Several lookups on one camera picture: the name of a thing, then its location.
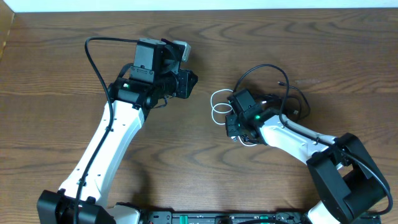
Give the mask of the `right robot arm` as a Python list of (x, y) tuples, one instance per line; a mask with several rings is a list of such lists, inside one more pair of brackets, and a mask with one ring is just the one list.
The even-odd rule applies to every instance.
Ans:
[(305, 128), (276, 107), (263, 108), (244, 89), (228, 97), (232, 113), (226, 133), (251, 144), (281, 149), (307, 165), (320, 197), (303, 219), (307, 223), (379, 222), (370, 209), (391, 198), (389, 184), (355, 135), (337, 138)]

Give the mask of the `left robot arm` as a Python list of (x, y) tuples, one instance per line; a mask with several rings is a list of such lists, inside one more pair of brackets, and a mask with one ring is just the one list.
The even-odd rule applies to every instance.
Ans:
[(114, 176), (133, 137), (159, 100), (186, 99), (198, 77), (180, 66), (191, 47), (180, 40), (135, 40), (134, 61), (125, 64), (106, 95), (101, 122), (80, 161), (57, 192), (37, 201), (41, 223), (139, 223), (141, 213), (128, 203), (108, 208)]

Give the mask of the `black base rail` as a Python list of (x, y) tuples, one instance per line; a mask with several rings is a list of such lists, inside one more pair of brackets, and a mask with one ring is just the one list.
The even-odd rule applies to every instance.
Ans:
[(277, 220), (284, 223), (309, 223), (300, 212), (277, 213), (187, 213), (172, 211), (145, 211), (140, 215), (143, 224), (218, 224), (242, 223), (250, 220)]

